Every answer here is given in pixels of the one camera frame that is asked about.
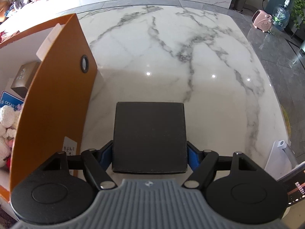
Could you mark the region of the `leafy climbing plant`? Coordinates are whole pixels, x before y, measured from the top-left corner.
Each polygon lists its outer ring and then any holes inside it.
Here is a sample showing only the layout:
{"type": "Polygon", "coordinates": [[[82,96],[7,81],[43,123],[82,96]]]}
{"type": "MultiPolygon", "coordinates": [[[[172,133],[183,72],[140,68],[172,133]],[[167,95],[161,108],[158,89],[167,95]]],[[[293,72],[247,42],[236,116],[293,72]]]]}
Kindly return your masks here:
{"type": "Polygon", "coordinates": [[[294,26],[300,29],[300,25],[304,21],[304,0],[294,0],[291,15],[294,26]]]}

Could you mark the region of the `smartphone on stand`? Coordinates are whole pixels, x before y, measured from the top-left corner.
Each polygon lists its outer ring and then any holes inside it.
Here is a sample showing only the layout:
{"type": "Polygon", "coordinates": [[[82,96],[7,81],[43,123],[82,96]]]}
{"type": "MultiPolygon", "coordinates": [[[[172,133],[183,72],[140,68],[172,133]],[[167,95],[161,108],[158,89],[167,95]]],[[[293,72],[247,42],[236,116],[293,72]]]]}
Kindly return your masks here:
{"type": "Polygon", "coordinates": [[[279,182],[288,195],[287,207],[291,207],[305,198],[305,163],[298,164],[290,173],[283,176],[279,182]]]}

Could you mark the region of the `white crochet bunny doll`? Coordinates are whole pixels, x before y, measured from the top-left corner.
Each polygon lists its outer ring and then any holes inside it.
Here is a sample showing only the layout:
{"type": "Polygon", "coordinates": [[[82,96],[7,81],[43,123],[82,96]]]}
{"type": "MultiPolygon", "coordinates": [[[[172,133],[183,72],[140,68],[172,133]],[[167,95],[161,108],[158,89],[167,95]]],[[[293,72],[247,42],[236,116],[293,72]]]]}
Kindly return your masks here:
{"type": "Polygon", "coordinates": [[[11,106],[1,107],[1,168],[9,168],[20,113],[11,106]]]}

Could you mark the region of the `gold brown gift box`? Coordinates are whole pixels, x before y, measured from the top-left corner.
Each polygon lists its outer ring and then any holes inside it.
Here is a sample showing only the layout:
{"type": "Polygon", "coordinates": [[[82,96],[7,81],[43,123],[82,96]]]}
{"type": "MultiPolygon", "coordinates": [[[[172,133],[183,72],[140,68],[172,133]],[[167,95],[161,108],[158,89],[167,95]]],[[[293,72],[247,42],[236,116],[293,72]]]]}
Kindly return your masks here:
{"type": "Polygon", "coordinates": [[[26,97],[39,65],[39,62],[34,61],[24,64],[19,68],[19,71],[12,82],[11,89],[21,98],[26,97]]]}

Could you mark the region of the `blue water jug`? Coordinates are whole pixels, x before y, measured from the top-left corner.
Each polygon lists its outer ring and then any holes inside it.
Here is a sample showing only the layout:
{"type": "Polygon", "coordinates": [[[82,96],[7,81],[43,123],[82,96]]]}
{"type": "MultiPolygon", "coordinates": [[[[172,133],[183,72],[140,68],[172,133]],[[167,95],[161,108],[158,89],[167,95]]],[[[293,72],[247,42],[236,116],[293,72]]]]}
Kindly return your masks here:
{"type": "Polygon", "coordinates": [[[285,0],[284,4],[275,7],[272,13],[272,24],[280,31],[283,31],[289,22],[290,12],[287,9],[289,4],[290,0],[285,0]]]}

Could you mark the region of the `pink space heater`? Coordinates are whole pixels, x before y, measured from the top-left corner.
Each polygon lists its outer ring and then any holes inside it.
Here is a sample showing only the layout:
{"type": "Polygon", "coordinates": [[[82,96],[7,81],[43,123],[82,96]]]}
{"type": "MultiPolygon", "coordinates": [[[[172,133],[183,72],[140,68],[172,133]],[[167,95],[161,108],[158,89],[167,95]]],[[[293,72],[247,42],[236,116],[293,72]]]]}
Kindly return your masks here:
{"type": "Polygon", "coordinates": [[[272,27],[272,16],[263,10],[257,10],[252,17],[252,24],[256,29],[268,32],[272,27]]]}

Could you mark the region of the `black square box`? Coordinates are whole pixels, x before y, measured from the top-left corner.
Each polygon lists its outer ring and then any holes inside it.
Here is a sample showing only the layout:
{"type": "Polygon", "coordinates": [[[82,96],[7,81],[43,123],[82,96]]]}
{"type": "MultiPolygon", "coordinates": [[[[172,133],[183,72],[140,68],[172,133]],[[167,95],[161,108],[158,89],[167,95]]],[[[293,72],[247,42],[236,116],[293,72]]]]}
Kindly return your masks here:
{"type": "Polygon", "coordinates": [[[117,103],[113,135],[113,172],[180,174],[187,171],[187,165],[183,103],[117,103]]]}

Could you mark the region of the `pink lotion tube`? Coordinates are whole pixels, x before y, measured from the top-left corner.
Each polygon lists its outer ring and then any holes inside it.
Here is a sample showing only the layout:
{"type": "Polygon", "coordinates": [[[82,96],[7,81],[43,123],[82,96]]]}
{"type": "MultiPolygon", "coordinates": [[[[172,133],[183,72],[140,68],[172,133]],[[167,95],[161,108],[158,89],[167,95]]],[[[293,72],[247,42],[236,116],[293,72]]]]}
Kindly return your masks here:
{"type": "Polygon", "coordinates": [[[43,61],[45,59],[48,51],[51,49],[52,44],[54,43],[55,39],[62,31],[63,27],[64,25],[60,25],[59,23],[57,23],[50,31],[50,33],[47,35],[45,40],[42,42],[41,46],[36,52],[36,55],[40,61],[43,61]]]}

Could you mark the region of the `orange cardboard storage box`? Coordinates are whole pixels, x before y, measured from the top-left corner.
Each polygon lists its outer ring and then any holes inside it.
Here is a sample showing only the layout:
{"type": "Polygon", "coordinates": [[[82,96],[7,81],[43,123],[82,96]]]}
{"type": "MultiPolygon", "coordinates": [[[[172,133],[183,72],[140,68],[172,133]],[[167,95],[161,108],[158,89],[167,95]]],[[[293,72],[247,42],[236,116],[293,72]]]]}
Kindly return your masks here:
{"type": "Polygon", "coordinates": [[[64,140],[81,146],[97,64],[75,14],[64,15],[16,34],[1,43],[1,89],[27,63],[40,63],[26,94],[12,147],[9,171],[1,171],[1,202],[14,187],[62,150],[64,140]],[[45,59],[36,55],[59,23],[64,25],[45,59]]]}

